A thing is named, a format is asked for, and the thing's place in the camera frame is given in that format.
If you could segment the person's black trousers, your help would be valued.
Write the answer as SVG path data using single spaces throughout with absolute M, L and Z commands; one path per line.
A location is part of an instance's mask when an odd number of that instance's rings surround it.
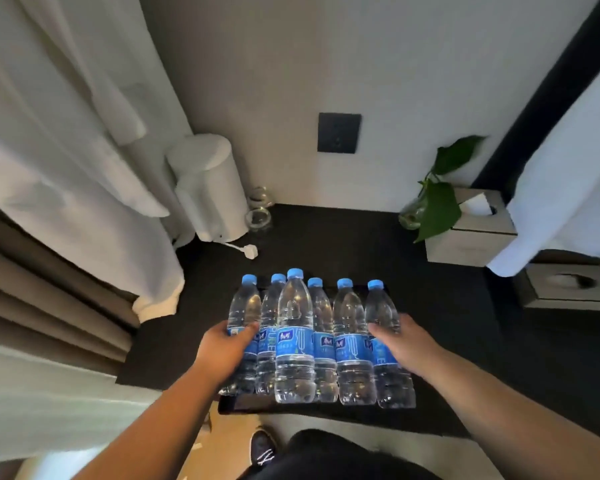
M 237 480 L 442 480 L 411 461 L 368 450 L 320 429 L 295 433 L 263 468 L 248 466 Z

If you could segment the green plant in glass vase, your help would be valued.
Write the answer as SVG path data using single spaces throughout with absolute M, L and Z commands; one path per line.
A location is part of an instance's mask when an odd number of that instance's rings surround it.
M 437 148 L 431 169 L 418 182 L 417 197 L 401 209 L 398 217 L 401 227 L 414 232 L 414 243 L 440 235 L 458 222 L 461 209 L 454 187 L 445 177 L 469 163 L 486 139 L 487 136 L 464 136 Z

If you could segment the brown curtain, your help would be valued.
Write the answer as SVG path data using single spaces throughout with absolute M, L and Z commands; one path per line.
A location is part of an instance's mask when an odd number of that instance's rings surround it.
M 72 265 L 0 210 L 0 346 L 117 377 L 139 328 L 132 297 Z

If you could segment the white hanging cloth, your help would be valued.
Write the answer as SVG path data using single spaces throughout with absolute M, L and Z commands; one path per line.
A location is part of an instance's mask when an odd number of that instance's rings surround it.
M 526 163 L 507 210 L 518 236 L 488 263 L 495 274 L 542 250 L 600 258 L 600 72 Z

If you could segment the single clear bottle blue cap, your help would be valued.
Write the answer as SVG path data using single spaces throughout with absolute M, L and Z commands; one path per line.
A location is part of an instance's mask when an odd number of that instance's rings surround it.
M 235 336 L 250 323 L 260 322 L 262 300 L 256 282 L 255 275 L 243 275 L 240 288 L 236 291 L 230 306 L 227 335 Z M 237 370 L 220 389 L 220 395 L 235 396 L 255 392 L 257 354 L 258 336 L 255 335 L 245 348 Z
M 365 321 L 377 324 L 395 333 L 400 332 L 399 313 L 381 280 L 367 284 Z M 412 409 L 416 407 L 416 393 L 409 371 L 403 368 L 389 348 L 373 335 L 372 364 L 374 367 L 377 403 L 383 409 Z

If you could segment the black wall socket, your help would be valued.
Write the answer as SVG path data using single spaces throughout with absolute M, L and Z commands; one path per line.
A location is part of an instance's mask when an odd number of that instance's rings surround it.
M 355 154 L 358 149 L 361 122 L 360 114 L 319 113 L 317 151 Z

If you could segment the white curtain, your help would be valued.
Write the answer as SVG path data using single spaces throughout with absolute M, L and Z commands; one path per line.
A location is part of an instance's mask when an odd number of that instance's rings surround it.
M 192 135 L 140 0 L 0 0 L 0 209 L 140 322 L 184 289 L 167 156 Z

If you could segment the person's left hand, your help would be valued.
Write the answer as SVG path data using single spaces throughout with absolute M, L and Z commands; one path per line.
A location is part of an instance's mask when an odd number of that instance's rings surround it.
M 238 368 L 242 355 L 230 343 L 228 320 L 218 322 L 205 332 L 192 369 L 213 391 L 218 392 Z

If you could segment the person's right forearm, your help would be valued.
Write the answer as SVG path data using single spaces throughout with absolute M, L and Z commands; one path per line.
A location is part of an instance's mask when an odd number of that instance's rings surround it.
M 522 480 L 600 480 L 600 437 L 441 350 L 420 368 L 488 456 Z

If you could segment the black tray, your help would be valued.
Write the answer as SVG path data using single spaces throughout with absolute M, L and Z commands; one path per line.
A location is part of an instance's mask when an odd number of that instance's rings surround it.
M 377 404 L 346 406 L 339 401 L 335 403 L 280 404 L 275 401 L 273 396 L 243 394 L 222 396 L 219 400 L 218 411 L 224 415 L 295 414 L 344 422 L 389 424 L 392 422 L 392 417 L 416 415 L 417 409 L 384 409 Z

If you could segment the black shoe with white laces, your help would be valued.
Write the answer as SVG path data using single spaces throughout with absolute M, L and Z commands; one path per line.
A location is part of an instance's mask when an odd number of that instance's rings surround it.
M 252 434 L 249 443 L 250 466 L 263 468 L 269 465 L 278 452 L 275 436 L 268 429 L 259 427 Z

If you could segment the light wooden tissue box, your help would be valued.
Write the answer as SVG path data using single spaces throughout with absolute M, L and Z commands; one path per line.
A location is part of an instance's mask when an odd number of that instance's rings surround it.
M 486 193 L 497 213 L 488 217 L 461 213 L 460 219 L 451 229 L 425 240 L 427 260 L 441 264 L 485 267 L 517 238 L 512 218 L 498 191 L 455 188 L 454 192 L 458 204 L 478 193 Z

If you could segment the person's left forearm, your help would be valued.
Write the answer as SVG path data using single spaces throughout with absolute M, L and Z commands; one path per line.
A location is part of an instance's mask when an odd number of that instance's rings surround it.
M 72 480 L 175 480 L 232 372 L 196 361 Z

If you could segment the clear glass jar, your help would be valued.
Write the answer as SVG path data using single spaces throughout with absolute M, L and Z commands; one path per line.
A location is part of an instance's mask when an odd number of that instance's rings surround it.
M 250 233 L 264 233 L 272 227 L 272 215 L 266 207 L 249 209 L 245 215 L 245 223 Z
M 250 209 L 268 209 L 275 205 L 275 201 L 266 187 L 252 188 L 247 193 L 247 201 Z

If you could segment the white bedding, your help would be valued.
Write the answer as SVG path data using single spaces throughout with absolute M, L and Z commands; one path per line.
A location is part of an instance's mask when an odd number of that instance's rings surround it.
M 0 346 L 0 460 L 106 445 L 159 396 Z

